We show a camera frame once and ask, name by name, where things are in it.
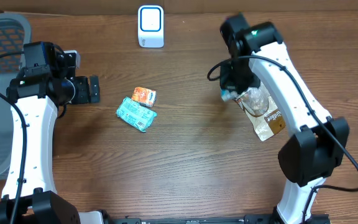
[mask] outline white device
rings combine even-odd
[[[137,11],[137,37],[146,48],[164,46],[164,10],[161,6],[141,6]]]

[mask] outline wooden table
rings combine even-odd
[[[69,106],[55,129],[53,177],[79,211],[114,217],[229,217],[271,213],[285,176],[277,153],[284,130],[260,142],[245,114],[223,103],[207,71],[229,57],[219,26],[228,14],[165,16],[165,46],[142,49],[136,16],[29,16],[33,41],[81,53],[78,75],[99,75],[101,102]],[[358,11],[247,13],[272,21],[319,102],[351,127],[347,148],[358,161]],[[137,86],[157,91],[158,113],[146,133],[116,116]],[[355,187],[347,159],[328,184]],[[4,181],[0,181],[0,194]],[[358,223],[358,193],[322,190],[315,213]]]

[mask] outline black cable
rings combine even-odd
[[[10,55],[19,55],[19,54],[24,54],[24,52],[23,51],[9,52],[9,53],[5,53],[5,54],[1,54],[0,58],[7,57],[7,56],[10,56]],[[10,221],[10,224],[14,224],[15,219],[16,219],[16,215],[17,215],[17,209],[18,209],[18,206],[19,206],[19,199],[20,199],[20,196],[22,194],[22,187],[23,187],[23,181],[24,181],[25,155],[26,155],[26,152],[27,152],[27,125],[25,123],[24,116],[23,116],[22,112],[20,111],[20,109],[13,102],[9,101],[9,99],[6,98],[6,96],[4,96],[2,93],[0,93],[0,97],[4,101],[9,103],[16,110],[16,113],[20,117],[20,121],[22,123],[22,130],[23,130],[22,159],[21,159],[21,164],[20,164],[19,178],[17,179],[18,184],[17,184],[17,191],[16,191],[16,199],[15,199],[15,202],[14,202],[12,215],[11,215],[11,221]]]
[[[62,113],[59,115],[59,117],[57,119],[64,117],[66,112],[67,112],[67,104],[63,105],[63,111],[62,111]]]
[[[65,51],[64,51],[59,45],[57,45],[57,44],[53,44],[53,47],[55,47],[56,49],[58,49],[58,50],[60,51],[60,53],[61,53],[61,55],[63,56],[63,59],[64,59],[64,61],[65,61],[65,68],[64,68],[65,73],[64,73],[64,75],[63,75],[63,78],[64,78],[64,77],[66,77],[67,74],[68,74],[68,63],[67,63],[67,60],[66,60],[66,58],[65,58]]]
[[[218,76],[216,78],[211,78],[211,74],[212,72],[217,69],[218,67],[227,64],[231,61],[234,60],[244,60],[244,59],[248,59],[248,58],[256,58],[256,59],[261,59],[264,60],[266,62],[270,62],[274,65],[276,65],[278,68],[280,68],[281,71],[284,71],[288,77],[291,79],[291,81],[293,82],[293,84],[295,85],[295,88],[298,90],[302,100],[305,102],[306,108],[309,110],[310,115],[312,115],[312,117],[316,120],[316,122],[318,123],[318,125],[324,130],[324,132],[328,135],[328,137],[339,147],[341,148],[341,150],[343,151],[343,153],[346,155],[346,157],[352,162],[352,164],[354,165],[354,167],[356,168],[357,172],[358,172],[358,164],[356,162],[356,160],[350,155],[350,153],[346,150],[346,148],[335,138],[335,136],[328,130],[328,128],[323,124],[323,122],[320,121],[320,119],[317,117],[316,113],[314,112],[314,110],[311,108],[308,100],[306,99],[305,94],[303,93],[301,87],[299,86],[298,82],[295,80],[295,78],[293,77],[293,75],[290,73],[290,71],[288,71],[288,69],[286,68],[286,66],[283,66],[282,64],[278,63],[275,60],[272,60],[270,58],[267,57],[262,57],[262,56],[258,56],[258,55],[245,55],[245,56],[240,56],[237,58],[230,58],[227,60],[224,60],[222,62],[219,62],[217,65],[215,65],[213,68],[211,68],[211,70],[208,72],[207,74],[207,79],[209,81],[215,81],[220,79],[221,77]],[[305,223],[305,219],[306,219],[306,211],[309,207],[309,204],[311,202],[311,198],[313,196],[314,193],[317,193],[318,189],[333,189],[333,190],[340,190],[340,191],[344,191],[344,192],[358,192],[358,187],[356,188],[345,188],[345,187],[337,187],[337,186],[332,186],[332,185],[319,185],[319,186],[315,186],[311,188],[308,200],[306,201],[306,205],[305,208],[303,210],[303,216],[302,216],[302,223]]]

